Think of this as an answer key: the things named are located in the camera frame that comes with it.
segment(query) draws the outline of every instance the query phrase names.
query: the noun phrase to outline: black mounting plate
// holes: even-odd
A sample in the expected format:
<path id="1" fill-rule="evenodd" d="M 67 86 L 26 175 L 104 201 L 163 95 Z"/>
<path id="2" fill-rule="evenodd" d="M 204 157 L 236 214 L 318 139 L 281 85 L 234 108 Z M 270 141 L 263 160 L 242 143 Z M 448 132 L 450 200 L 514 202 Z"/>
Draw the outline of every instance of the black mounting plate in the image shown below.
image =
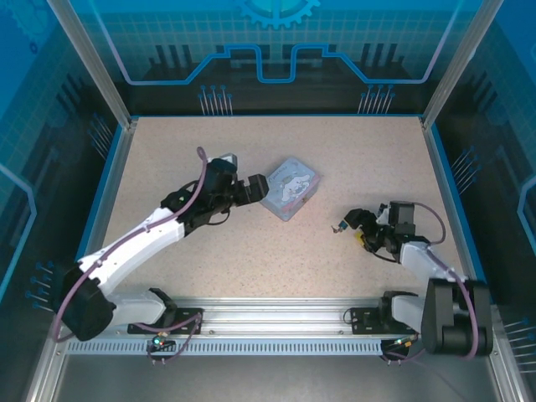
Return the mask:
<path id="1" fill-rule="evenodd" d="M 175 311 L 175 319 L 173 320 L 173 322 L 186 321 L 190 317 L 195 316 L 196 314 L 201 314 L 202 318 L 201 318 L 201 323 L 198 325 L 198 329 L 196 329 L 193 334 L 199 335 L 201 333 L 201 326 L 203 324 L 203 309 L 202 308 L 178 308 Z M 195 321 L 192 321 L 188 325 L 177 328 L 171 331 L 170 333 L 173 335 L 189 335 L 192 332 L 194 325 L 195 325 Z M 149 327 L 159 328 L 160 326 L 157 323 L 153 326 L 149 325 Z M 154 332 L 146 331 L 145 329 L 141 329 L 134 324 L 128 324 L 126 332 L 131 335 L 156 335 Z"/>
<path id="2" fill-rule="evenodd" d="M 352 322 L 353 335 L 411 335 L 415 331 L 395 320 L 381 322 L 379 310 L 373 308 L 351 308 L 350 321 Z"/>

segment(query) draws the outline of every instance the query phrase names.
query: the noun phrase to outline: transparent plastic box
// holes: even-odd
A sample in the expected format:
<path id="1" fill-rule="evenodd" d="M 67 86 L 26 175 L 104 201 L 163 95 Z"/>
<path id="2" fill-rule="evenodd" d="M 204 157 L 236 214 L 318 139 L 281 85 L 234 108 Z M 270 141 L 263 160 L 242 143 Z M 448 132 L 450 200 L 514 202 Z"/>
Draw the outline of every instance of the transparent plastic box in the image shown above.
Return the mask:
<path id="1" fill-rule="evenodd" d="M 316 172 L 294 157 L 267 179 L 270 191 L 260 203 L 284 221 L 292 218 L 314 195 L 320 182 Z"/>

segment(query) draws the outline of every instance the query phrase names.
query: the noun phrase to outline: gear icon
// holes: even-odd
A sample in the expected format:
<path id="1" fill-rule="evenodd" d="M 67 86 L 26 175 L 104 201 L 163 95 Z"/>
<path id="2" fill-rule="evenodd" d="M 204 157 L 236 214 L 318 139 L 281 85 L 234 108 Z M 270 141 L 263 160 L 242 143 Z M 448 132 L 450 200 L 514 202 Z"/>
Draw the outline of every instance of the gear icon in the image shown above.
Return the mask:
<path id="1" fill-rule="evenodd" d="M 49 9 L 44 0 L 0 0 L 0 11 L 9 10 L 30 41 L 38 42 L 49 27 Z"/>
<path id="2" fill-rule="evenodd" d="M 274 29 L 302 23 L 302 17 L 310 17 L 312 8 L 320 6 L 319 0 L 236 0 L 236 3 L 242 17 L 250 17 L 252 23 L 260 23 L 262 28 Z"/>

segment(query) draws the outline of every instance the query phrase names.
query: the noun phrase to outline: speckled work surface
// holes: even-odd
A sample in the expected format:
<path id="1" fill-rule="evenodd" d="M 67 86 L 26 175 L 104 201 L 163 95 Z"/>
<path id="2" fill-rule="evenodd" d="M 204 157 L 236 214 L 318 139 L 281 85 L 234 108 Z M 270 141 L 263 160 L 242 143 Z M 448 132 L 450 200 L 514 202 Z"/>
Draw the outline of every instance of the speckled work surface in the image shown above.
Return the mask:
<path id="1" fill-rule="evenodd" d="M 242 178 L 269 174 L 297 157 L 321 175 L 320 187 L 289 222 L 259 204 L 233 209 L 226 224 L 203 227 L 167 247 L 118 290 L 157 286 L 170 296 L 206 297 L 425 292 L 411 272 L 362 250 L 352 230 L 333 234 L 330 227 L 350 209 L 376 211 L 395 199 L 421 201 L 446 220 L 416 117 L 143 117 L 106 244 L 144 220 L 168 193 L 198 177 L 199 145 L 213 157 L 236 154 Z M 418 234 L 430 240 L 441 234 L 424 210 L 415 211 L 415 223 Z M 446 262 L 460 266 L 448 222 L 447 229 L 438 250 Z"/>

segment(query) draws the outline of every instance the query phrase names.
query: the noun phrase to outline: metal floor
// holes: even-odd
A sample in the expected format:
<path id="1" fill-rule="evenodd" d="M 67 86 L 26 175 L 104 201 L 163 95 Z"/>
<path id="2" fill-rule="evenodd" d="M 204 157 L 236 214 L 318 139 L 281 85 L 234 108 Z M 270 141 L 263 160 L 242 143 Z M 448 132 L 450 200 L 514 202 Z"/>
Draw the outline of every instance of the metal floor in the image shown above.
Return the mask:
<path id="1" fill-rule="evenodd" d="M 56 402 L 493 402 L 487 359 L 423 356 L 463 398 L 414 363 L 378 357 L 182 357 L 153 367 L 144 357 L 69 356 Z"/>

